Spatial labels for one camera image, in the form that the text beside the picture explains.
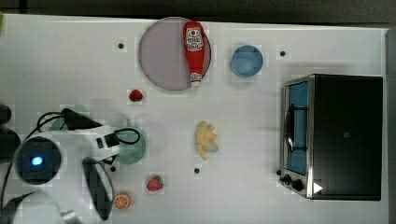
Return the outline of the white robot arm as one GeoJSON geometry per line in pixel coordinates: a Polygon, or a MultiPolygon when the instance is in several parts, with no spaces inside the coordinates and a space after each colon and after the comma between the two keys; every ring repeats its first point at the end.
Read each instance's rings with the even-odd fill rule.
{"type": "Polygon", "coordinates": [[[1,224],[101,224],[111,215],[114,188],[105,166],[140,146],[135,128],[114,129],[65,108],[64,124],[41,122],[17,147],[1,188],[1,224]]]}

